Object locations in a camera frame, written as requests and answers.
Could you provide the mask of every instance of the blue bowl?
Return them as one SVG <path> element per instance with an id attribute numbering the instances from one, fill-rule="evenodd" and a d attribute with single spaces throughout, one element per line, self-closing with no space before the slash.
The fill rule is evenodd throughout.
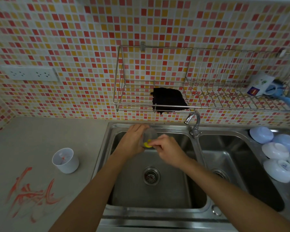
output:
<path id="1" fill-rule="evenodd" d="M 267 127 L 255 127 L 249 130 L 250 136 L 258 143 L 265 144 L 273 140 L 274 134 Z"/>
<path id="2" fill-rule="evenodd" d="M 290 152 L 290 135 L 279 134 L 273 138 L 273 142 L 283 144 Z"/>

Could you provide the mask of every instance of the red stain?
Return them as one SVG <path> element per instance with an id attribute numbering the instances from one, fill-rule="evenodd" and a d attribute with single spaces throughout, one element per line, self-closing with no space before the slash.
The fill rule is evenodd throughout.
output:
<path id="1" fill-rule="evenodd" d="M 22 207 L 25 207 L 26 205 L 29 205 L 29 207 L 33 204 L 32 207 L 30 207 L 31 215 L 30 215 L 30 221 L 32 223 L 35 223 L 37 219 L 34 216 L 35 210 L 38 210 L 38 207 L 45 207 L 47 205 L 52 205 L 55 203 L 58 203 L 62 198 L 55 199 L 53 198 L 54 193 L 50 193 L 54 180 L 52 179 L 47 187 L 46 190 L 39 190 L 34 191 L 31 190 L 30 184 L 24 184 L 21 186 L 21 181 L 24 178 L 24 176 L 27 174 L 27 172 L 31 171 L 32 167 L 26 168 L 22 174 L 16 178 L 15 184 L 12 186 L 11 190 L 9 191 L 9 194 L 6 198 L 6 202 L 8 202 L 12 195 L 15 195 L 15 198 L 13 200 L 13 203 L 10 207 L 9 212 L 11 212 L 16 206 L 18 207 L 16 211 L 12 214 L 12 218 L 16 217 L 19 211 L 22 209 Z M 42 215 L 46 215 L 47 213 L 44 212 L 45 208 L 42 208 Z"/>

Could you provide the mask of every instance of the hand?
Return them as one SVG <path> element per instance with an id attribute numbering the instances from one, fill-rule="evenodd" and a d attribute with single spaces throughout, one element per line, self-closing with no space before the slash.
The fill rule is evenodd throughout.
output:
<path id="1" fill-rule="evenodd" d="M 180 168 L 186 160 L 189 160 L 189 157 L 183 152 L 174 137 L 163 134 L 152 140 L 149 145 L 157 150 L 161 159 L 176 168 Z"/>
<path id="2" fill-rule="evenodd" d="M 131 125 L 114 152 L 124 156 L 126 159 L 130 159 L 137 153 L 144 151 L 144 148 L 139 146 L 139 140 L 143 132 L 148 128 L 149 126 L 146 124 Z"/>

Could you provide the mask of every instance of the double sink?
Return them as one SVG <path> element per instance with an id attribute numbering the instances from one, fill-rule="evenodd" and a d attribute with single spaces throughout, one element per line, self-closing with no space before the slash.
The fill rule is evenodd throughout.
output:
<path id="1" fill-rule="evenodd" d="M 93 176 L 132 124 L 109 123 Z M 262 166 L 267 157 L 261 144 L 249 136 L 248 127 L 202 126 L 197 138 L 189 134 L 191 128 L 184 124 L 151 127 L 158 135 L 174 137 L 189 157 L 290 221 L 290 183 L 280 183 L 267 175 Z M 289 129 L 272 131 L 290 134 Z M 154 148 L 124 165 L 100 225 L 235 230 L 206 193 L 181 170 L 164 163 Z"/>

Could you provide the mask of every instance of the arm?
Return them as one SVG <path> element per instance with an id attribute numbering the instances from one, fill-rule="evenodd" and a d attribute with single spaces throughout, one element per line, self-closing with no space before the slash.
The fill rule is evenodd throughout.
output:
<path id="1" fill-rule="evenodd" d="M 215 202 L 240 232 L 289 231 L 290 222 L 265 203 L 228 183 L 189 158 L 173 137 L 161 135 L 150 143 L 168 164 L 181 169 Z"/>
<path id="2" fill-rule="evenodd" d="M 139 139 L 148 125 L 130 126 L 105 165 L 66 208 L 49 232 L 96 231 L 109 194 L 125 162 L 142 152 Z"/>

